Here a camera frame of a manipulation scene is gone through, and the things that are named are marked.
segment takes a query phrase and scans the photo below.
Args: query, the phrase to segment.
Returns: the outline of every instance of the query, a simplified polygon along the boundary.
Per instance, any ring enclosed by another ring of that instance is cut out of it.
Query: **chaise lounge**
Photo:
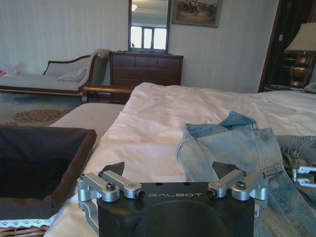
[[[99,85],[105,75],[109,50],[97,49],[91,55],[72,61],[49,61],[43,75],[17,75],[0,78],[0,92],[82,96],[85,85]],[[80,81],[59,78],[86,67]]]

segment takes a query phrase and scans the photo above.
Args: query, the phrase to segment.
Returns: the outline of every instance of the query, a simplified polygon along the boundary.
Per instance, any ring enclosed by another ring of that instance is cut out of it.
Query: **silver bracket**
[[[131,182],[111,170],[103,172],[102,179],[114,183],[126,198],[142,199],[145,195],[140,183]]]
[[[243,172],[235,169],[217,182],[208,183],[208,190],[214,192],[214,198],[223,198],[226,196],[227,190],[242,177]]]
[[[301,166],[298,169],[292,169],[293,181],[298,182],[301,186],[316,188],[314,176],[310,172],[316,172],[316,167]]]
[[[85,218],[89,225],[99,234],[98,209],[92,201],[102,198],[104,202],[113,202],[119,199],[119,191],[124,193],[126,198],[141,199],[145,192],[141,189],[140,183],[131,182],[122,176],[105,171],[102,178],[88,173],[77,179],[79,208],[85,212]]]
[[[233,170],[217,182],[209,183],[207,194],[212,198],[223,198],[227,190],[232,189],[232,197],[236,200],[246,201],[250,197],[255,199],[255,216],[261,216],[268,205],[269,179],[260,172],[244,176],[241,170]]]

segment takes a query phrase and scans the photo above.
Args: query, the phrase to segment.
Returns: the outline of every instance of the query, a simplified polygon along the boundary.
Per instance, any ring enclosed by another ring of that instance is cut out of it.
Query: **patterned rug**
[[[0,93],[0,125],[49,126],[79,105],[78,97]]]

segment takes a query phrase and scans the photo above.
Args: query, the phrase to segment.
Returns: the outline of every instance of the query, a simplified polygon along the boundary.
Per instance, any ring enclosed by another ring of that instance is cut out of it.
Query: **denim jacket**
[[[316,165],[316,137],[274,136],[270,128],[258,129],[254,119],[231,112],[219,124],[187,124],[177,159],[191,182],[217,181],[215,161],[264,172],[269,201],[254,235],[316,236],[316,212],[303,197],[316,202],[316,190],[300,188],[302,194],[284,169]]]

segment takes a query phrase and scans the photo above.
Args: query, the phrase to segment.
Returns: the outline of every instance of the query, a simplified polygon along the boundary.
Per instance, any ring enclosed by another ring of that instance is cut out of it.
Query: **striped wallpaper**
[[[223,0],[219,27],[170,26],[183,85],[257,92],[277,0]],[[48,60],[127,49],[128,0],[0,0],[0,63],[43,73]],[[109,70],[106,81],[109,82]]]

